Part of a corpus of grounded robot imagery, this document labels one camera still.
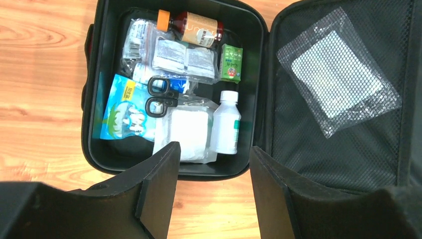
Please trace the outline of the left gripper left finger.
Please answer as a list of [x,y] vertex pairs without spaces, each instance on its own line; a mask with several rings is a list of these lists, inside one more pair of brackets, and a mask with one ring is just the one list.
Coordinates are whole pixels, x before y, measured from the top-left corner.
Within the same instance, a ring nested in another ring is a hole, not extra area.
[[179,173],[180,145],[86,190],[1,182],[3,239],[165,239]]

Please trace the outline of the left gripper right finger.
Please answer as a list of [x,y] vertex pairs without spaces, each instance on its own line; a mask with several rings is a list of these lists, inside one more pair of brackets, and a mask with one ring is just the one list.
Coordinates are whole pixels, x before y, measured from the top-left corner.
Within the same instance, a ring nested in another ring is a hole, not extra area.
[[388,186],[353,195],[316,183],[261,148],[249,153],[263,239],[419,239],[421,187]]

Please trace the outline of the blue plaster pack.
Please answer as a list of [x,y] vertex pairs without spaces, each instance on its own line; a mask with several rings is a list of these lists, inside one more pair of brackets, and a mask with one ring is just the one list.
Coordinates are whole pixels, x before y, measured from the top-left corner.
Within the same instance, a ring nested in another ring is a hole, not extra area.
[[138,136],[153,142],[156,119],[146,113],[146,101],[150,97],[146,85],[116,74],[101,120],[100,139]]

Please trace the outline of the white gauze pack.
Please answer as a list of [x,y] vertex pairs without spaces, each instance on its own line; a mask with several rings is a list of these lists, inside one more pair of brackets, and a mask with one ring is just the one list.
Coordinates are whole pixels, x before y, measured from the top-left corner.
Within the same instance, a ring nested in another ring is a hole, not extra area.
[[207,164],[217,160],[210,150],[214,109],[205,106],[178,106],[156,119],[153,153],[170,142],[180,144],[180,161]]

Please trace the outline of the white pill bottle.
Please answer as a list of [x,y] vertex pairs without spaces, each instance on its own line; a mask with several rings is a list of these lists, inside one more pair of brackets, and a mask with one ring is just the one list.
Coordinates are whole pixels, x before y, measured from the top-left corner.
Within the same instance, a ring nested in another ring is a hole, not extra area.
[[241,114],[237,108],[238,92],[222,91],[220,105],[213,114],[210,149],[216,153],[237,154]]

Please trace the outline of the black handled scissors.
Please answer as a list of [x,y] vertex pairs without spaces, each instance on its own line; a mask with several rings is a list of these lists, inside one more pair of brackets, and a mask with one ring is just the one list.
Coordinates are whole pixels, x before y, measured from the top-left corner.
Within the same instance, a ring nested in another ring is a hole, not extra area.
[[[165,88],[160,91],[154,91],[154,82],[163,81]],[[147,90],[151,97],[146,100],[145,111],[152,118],[162,118],[167,114],[168,108],[178,106],[179,92],[171,89],[171,81],[167,78],[152,77],[149,79]],[[151,111],[151,105],[158,103],[161,108]]]

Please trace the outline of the red black medicine case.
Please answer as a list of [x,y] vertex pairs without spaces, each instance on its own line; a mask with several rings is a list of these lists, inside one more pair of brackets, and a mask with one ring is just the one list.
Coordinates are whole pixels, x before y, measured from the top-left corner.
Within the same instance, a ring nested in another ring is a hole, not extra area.
[[[318,22],[345,11],[360,43],[397,90],[398,109],[325,138],[304,87],[280,65],[276,53]],[[301,175],[348,193],[422,183],[422,3],[419,0],[303,0],[282,10],[271,28],[237,0],[100,0],[85,51],[88,78],[82,93],[82,149],[97,170],[118,174],[153,153],[141,137],[103,140],[100,131],[113,77],[122,74],[120,54],[134,18],[154,19],[159,9],[192,11],[224,24],[223,42],[244,50],[240,84],[202,85],[197,94],[219,99],[239,92],[242,119],[236,155],[209,164],[182,163],[181,180],[233,178],[249,167],[256,145]]]

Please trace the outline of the white blue small bottle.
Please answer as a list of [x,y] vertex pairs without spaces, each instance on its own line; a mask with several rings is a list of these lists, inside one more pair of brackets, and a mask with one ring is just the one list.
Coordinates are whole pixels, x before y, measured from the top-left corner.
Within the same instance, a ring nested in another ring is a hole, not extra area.
[[161,69],[154,69],[142,63],[135,65],[132,75],[134,81],[148,85],[151,78],[160,78],[160,80],[154,80],[152,83],[153,88],[157,90],[165,90],[167,85],[170,85],[170,89],[173,91],[189,94],[196,86],[188,80],[187,76]]

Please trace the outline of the teal bandage plastic bag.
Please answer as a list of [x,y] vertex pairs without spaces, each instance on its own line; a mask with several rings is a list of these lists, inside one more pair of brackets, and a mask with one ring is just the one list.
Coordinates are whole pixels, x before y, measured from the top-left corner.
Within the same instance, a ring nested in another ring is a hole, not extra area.
[[341,7],[281,47],[277,58],[326,138],[402,106]]

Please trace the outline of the alcohol wipes plastic bag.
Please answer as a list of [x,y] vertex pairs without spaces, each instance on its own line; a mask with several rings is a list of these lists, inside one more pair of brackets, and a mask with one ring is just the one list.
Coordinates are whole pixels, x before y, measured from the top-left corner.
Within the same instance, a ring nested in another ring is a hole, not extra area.
[[159,36],[155,41],[151,66],[186,76],[190,81],[212,85],[220,81],[216,58],[217,53],[213,49]]

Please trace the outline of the green small packet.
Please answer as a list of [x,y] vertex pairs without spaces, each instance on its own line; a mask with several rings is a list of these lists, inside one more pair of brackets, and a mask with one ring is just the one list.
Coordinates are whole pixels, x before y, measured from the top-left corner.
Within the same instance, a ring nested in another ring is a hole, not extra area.
[[243,49],[228,44],[221,48],[219,78],[238,84],[241,81]]

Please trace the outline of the brown syrup bottle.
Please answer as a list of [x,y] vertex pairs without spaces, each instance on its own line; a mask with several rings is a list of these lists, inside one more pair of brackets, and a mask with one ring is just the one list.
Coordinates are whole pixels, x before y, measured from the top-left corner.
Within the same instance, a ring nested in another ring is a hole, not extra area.
[[175,32],[183,42],[206,48],[219,43],[224,33],[222,22],[188,11],[172,16],[170,12],[161,9],[158,11],[156,26],[160,31]]

